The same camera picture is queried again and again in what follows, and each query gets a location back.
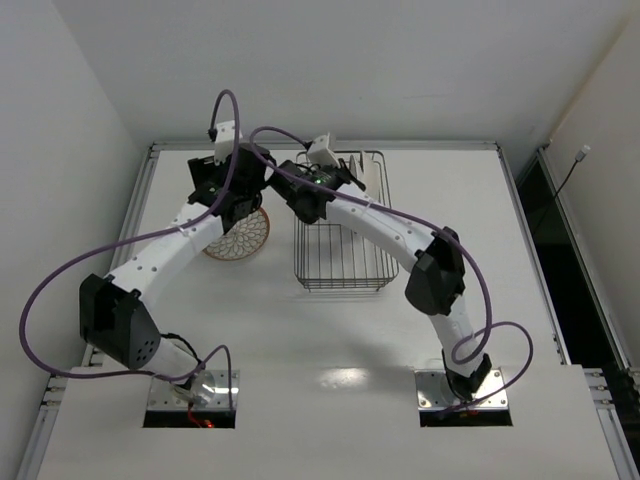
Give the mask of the floral plate orange rim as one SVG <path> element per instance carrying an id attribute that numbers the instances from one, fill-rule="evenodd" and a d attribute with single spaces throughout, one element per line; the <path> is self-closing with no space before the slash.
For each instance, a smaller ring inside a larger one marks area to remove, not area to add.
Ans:
<path id="1" fill-rule="evenodd" d="M 266 243 L 271 230 L 270 219 L 260 207 L 240 220 L 227 234 L 209 244 L 204 253 L 218 261 L 239 261 L 257 253 Z"/>
<path id="2" fill-rule="evenodd" d="M 379 200 L 382 192 L 381 174 L 378 163 L 374 160 L 374 154 L 365 151 L 360 152 L 361 181 L 365 185 L 366 194 L 374 200 Z"/>

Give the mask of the sunburst plate with glass rim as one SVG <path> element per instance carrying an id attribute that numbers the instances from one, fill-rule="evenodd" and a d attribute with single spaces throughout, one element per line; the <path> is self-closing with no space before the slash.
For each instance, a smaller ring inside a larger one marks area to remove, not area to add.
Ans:
<path id="1" fill-rule="evenodd" d="M 349 159 L 347 162 L 347 166 L 352 178 L 352 181 L 358 186 L 361 187 L 361 182 L 359 179 L 359 170 L 358 170 L 358 162 L 355 159 L 353 154 L 349 155 Z"/>

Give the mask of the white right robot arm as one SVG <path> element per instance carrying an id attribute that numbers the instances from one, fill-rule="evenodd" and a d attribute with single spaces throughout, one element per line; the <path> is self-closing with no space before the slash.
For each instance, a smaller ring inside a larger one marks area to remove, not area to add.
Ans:
<path id="1" fill-rule="evenodd" d="M 429 317 L 436 331 L 450 389 L 460 400 L 471 401 L 489 374 L 491 361 L 473 337 L 466 312 L 464 261 L 453 245 L 457 233 L 446 227 L 440 234 L 387 212 L 344 167 L 311 169 L 287 160 L 268 184 L 302 222 L 322 219 L 344 226 L 409 273 L 405 298 Z"/>

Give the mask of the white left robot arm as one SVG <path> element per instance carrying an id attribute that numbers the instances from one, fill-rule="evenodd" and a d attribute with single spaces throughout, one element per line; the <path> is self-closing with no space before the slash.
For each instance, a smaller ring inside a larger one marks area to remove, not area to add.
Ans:
<path id="1" fill-rule="evenodd" d="M 193 259 L 262 203 L 265 165 L 246 143 L 236 158 L 188 163 L 195 189 L 169 227 L 134 257 L 79 288 L 80 334 L 127 371 L 148 371 L 177 385 L 201 367 L 196 357 L 164 338 L 151 316 L 165 287 Z"/>

